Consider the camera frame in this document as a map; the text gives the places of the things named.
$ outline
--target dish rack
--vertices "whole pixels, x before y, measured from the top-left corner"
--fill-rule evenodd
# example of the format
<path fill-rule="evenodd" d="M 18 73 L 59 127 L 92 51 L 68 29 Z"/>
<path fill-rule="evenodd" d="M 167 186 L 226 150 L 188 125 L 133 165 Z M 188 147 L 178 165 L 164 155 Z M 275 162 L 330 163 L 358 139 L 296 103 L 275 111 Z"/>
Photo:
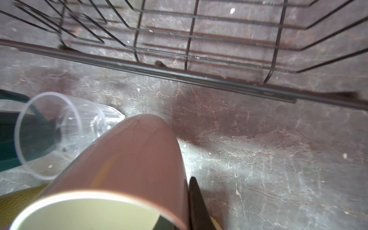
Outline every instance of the dish rack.
<path fill-rule="evenodd" d="M 195 0 L 194 11 L 193 13 L 177 13 L 172 11 L 162 11 L 162 10 L 147 10 L 145 9 L 146 0 L 142 1 L 141 7 L 137 8 L 131 4 L 131 0 L 124 0 L 125 4 L 127 5 L 128 9 L 131 11 L 137 12 L 139 14 L 137 26 L 132 26 L 127 22 L 127 19 L 124 19 L 124 15 L 119 13 L 117 7 L 114 6 L 110 0 L 105 0 L 104 5 L 97 5 L 96 0 L 76 0 L 77 2 L 68 2 L 68 0 L 41 0 L 46 5 L 48 5 L 57 15 L 57 17 L 52 17 L 45 12 L 42 12 L 32 6 L 22 2 L 21 0 L 14 0 L 14 6 L 17 7 L 19 10 L 31 16 L 35 21 L 27 21 L 24 20 L 18 15 L 12 15 L 5 11 L 0 10 L 0 13 L 10 16 L 14 19 L 27 23 L 31 26 L 34 26 L 38 29 L 49 33 L 55 33 L 59 35 L 60 43 L 59 49 L 45 47 L 45 46 L 38 46 L 32 45 L 28 43 L 16 42 L 12 40 L 5 40 L 0 39 L 0 45 L 11 46 L 15 47 L 18 50 L 36 53 L 41 55 L 46 55 L 50 57 L 65 59 L 76 61 L 80 63 L 90 64 L 94 66 L 100 66 L 120 71 L 126 71 L 156 78 L 162 79 L 169 79 L 177 82 L 184 82 L 193 85 L 200 85 L 215 89 L 221 89 L 236 93 L 242 93 L 262 98 L 280 100 L 284 102 L 295 103 L 297 99 L 302 100 L 309 100 L 314 102 L 320 103 L 327 103 L 331 105 L 338 105 L 343 107 L 350 107 L 354 109 L 360 110 L 368 110 L 368 102 L 364 100 L 358 99 L 357 93 L 355 92 L 334 92 L 334 93 L 317 93 L 293 88 L 287 88 L 282 86 L 270 85 L 267 82 L 271 79 L 274 72 L 283 72 L 289 74 L 299 74 L 303 72 L 307 72 L 322 66 L 330 65 L 332 63 L 342 61 L 368 51 L 368 47 L 336 57 L 334 59 L 330 59 L 324 61 L 322 63 L 309 66 L 307 68 L 302 68 L 300 70 L 292 70 L 289 68 L 282 68 L 277 65 L 277 57 L 279 50 L 287 50 L 290 52 L 302 52 L 316 46 L 328 39 L 331 39 L 353 27 L 356 27 L 362 23 L 365 23 L 368 20 L 368 16 L 361 18 L 331 34 L 320 38 L 317 41 L 312 42 L 304 47 L 289 47 L 285 45 L 281 45 L 281 37 L 282 37 L 282 30 L 283 29 L 291 29 L 291 30 L 300 30 L 305 31 L 311 29 L 312 27 L 322 23 L 325 19 L 331 17 L 336 12 L 340 11 L 347 5 L 351 4 L 355 0 L 348 0 L 343 4 L 339 5 L 338 7 L 334 8 L 312 24 L 308 26 L 299 26 L 299 25 L 289 25 L 285 24 L 285 14 L 286 9 L 288 7 L 292 8 L 309 8 L 315 5 L 319 1 L 323 0 L 313 0 L 308 4 L 300 4 L 300 3 L 288 3 L 288 0 L 283 0 L 283 2 L 270 2 L 270 1 L 249 1 L 249 0 Z M 264 7 L 278 7 L 281 8 L 281 15 L 279 23 L 275 22 L 266 22 L 266 21 L 256 21 L 256 20 L 249 20 L 249 19 L 242 19 L 242 18 L 230 18 L 230 17 L 217 17 L 217 16 L 210 16 L 210 15 L 200 15 L 197 14 L 198 6 L 200 1 L 207 1 L 207 2 L 223 2 L 223 3 L 237 3 L 237 4 L 248 4 L 248 5 L 259 5 Z M 77 13 L 74 12 L 70 4 L 79 4 L 82 6 L 92 7 L 95 10 L 95 13 L 98 14 L 99 18 L 92 18 L 86 13 Z M 122 23 L 128 30 L 134 32 L 134 41 L 131 44 L 124 43 L 121 39 L 114 36 L 109 29 L 107 29 L 108 20 L 103 15 L 101 9 L 109 9 L 113 11 L 113 13 L 119 18 L 119 22 Z M 141 21 L 142 16 L 144 14 L 151 14 L 151 15 L 163 15 L 163 16 L 170 16 L 170 17 L 179 17 L 179 18 L 188 18 L 191 20 L 191 26 L 189 31 L 173 31 L 173 30 L 166 30 L 162 28 L 141 28 Z M 83 28 L 93 39 L 81 37 L 75 34 L 74 31 L 67 29 L 64 26 L 64 22 L 66 16 L 69 19 L 73 20 L 77 23 L 81 28 Z M 266 26 L 271 28 L 277 28 L 277 36 L 276 40 L 272 43 L 264 41 L 252 41 L 246 39 L 239 39 L 239 38 L 231 38 L 231 37 L 221 37 L 215 36 L 211 34 L 199 34 L 194 33 L 194 26 L 196 20 L 207 20 L 212 22 L 229 22 L 229 23 L 238 23 L 238 24 L 248 24 L 248 25 L 255 25 L 255 26 Z M 98 29 L 99 33 L 103 32 L 108 37 L 97 35 L 97 32 L 93 32 L 91 29 L 93 26 L 94 29 Z M 128 61 L 128 60 L 121 60 L 115 59 L 111 57 L 105 56 L 97 56 L 92 54 L 83 53 L 81 51 L 77 51 L 68 47 L 65 42 L 63 41 L 62 33 L 68 34 L 75 39 L 89 42 L 89 43 L 97 43 L 97 44 L 105 44 L 106 39 L 113 40 L 120 44 L 127 50 L 131 50 L 134 54 L 135 61 Z M 150 33 L 155 35 L 163 35 L 169 36 L 173 38 L 183 38 L 187 39 L 187 45 L 185 48 L 185 54 L 180 52 L 171 52 L 166 50 L 160 49 L 151 49 L 146 47 L 139 47 L 137 45 L 137 39 L 140 34 L 142 33 Z M 234 61 L 229 59 L 217 59 L 212 57 L 200 56 L 200 55 L 192 55 L 190 54 L 191 51 L 191 44 L 194 39 L 203 40 L 203 41 L 211 41 L 211 42 L 221 42 L 226 44 L 232 45 L 239 45 L 239 46 L 249 46 L 249 47 L 260 47 L 265 49 L 272 49 L 273 56 L 270 65 L 260 65 L 254 63 L 247 63 L 247 62 L 240 62 Z M 164 55 L 164 56 L 172 56 L 172 57 L 179 57 L 184 59 L 184 64 L 182 69 L 177 68 L 170 68 L 164 65 L 161 61 L 156 61 L 155 64 L 147 64 L 142 63 L 140 58 L 138 57 L 137 52 L 155 54 L 155 55 Z M 200 60 L 206 61 L 209 63 L 221 63 L 227 64 L 230 66 L 239 66 L 244 68 L 254 68 L 258 70 L 267 70 L 268 74 L 264 78 L 263 82 L 248 82 L 243 80 L 234 80 L 234 79 L 227 79 L 219 75 L 212 75 L 212 74 L 204 74 L 200 72 L 193 72 L 188 70 L 188 60 Z"/>

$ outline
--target drinking glass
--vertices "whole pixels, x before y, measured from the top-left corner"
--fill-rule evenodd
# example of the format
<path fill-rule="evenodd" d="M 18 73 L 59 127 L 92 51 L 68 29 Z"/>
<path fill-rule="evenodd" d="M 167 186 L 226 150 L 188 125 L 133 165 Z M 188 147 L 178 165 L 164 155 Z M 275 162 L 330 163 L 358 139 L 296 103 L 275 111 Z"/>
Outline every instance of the drinking glass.
<path fill-rule="evenodd" d="M 84 149 L 125 118 L 111 106 L 56 92 L 28 101 L 15 125 L 15 150 L 35 177 L 56 178 Z"/>

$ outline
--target cup rim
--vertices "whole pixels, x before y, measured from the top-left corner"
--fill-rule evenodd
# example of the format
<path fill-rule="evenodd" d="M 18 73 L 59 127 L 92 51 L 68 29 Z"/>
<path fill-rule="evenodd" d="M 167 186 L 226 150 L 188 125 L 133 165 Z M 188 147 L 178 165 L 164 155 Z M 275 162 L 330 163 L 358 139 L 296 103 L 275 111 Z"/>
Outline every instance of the cup rim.
<path fill-rule="evenodd" d="M 68 97 L 66 97 L 64 94 L 61 93 L 57 93 L 57 92 L 44 92 L 44 93 L 40 93 L 37 94 L 35 97 L 33 97 L 31 100 L 29 100 L 23 107 L 22 111 L 20 112 L 17 121 L 15 123 L 15 129 L 14 129 L 14 145 L 15 145 L 15 153 L 18 156 L 19 161 L 22 163 L 22 166 L 29 171 L 34 177 L 41 179 L 41 180 L 53 180 L 55 179 L 58 175 L 54 175 L 54 176 L 45 176 L 42 174 L 39 174 L 37 172 L 35 172 L 34 170 L 31 169 L 31 167 L 28 166 L 27 161 L 24 159 L 23 157 L 23 153 L 22 153 L 22 149 L 20 146 L 20 140 L 19 140 L 19 133 L 20 133 L 20 127 L 21 127 L 21 123 L 23 120 L 23 117 L 25 115 L 25 113 L 27 112 L 27 110 L 29 109 L 30 105 L 35 102 L 37 99 L 44 97 L 44 96 L 56 96 L 61 98 L 63 101 L 65 101 L 67 103 L 68 106 L 71 107 L 76 120 L 77 120 L 77 126 L 78 126 L 78 133 L 79 136 L 82 136 L 82 123 L 81 123 L 81 118 L 79 116 L 79 113 L 76 109 L 76 107 L 73 105 L 73 103 L 68 99 Z M 81 142 L 78 142 L 78 150 L 81 149 Z"/>
<path fill-rule="evenodd" d="M 41 197 L 39 200 L 28 205 L 23 209 L 17 217 L 13 220 L 9 230 L 18 230 L 23 222 L 35 211 L 42 209 L 48 205 L 56 204 L 64 201 L 80 200 L 80 199 L 100 199 L 107 201 L 125 202 L 136 205 L 144 209 L 154 211 L 167 219 L 181 230 L 187 229 L 186 224 L 180 218 L 176 217 L 174 213 L 166 208 L 160 207 L 152 201 L 145 198 L 137 197 L 124 192 L 107 191 L 107 190 L 72 190 L 64 191 L 50 196 Z"/>

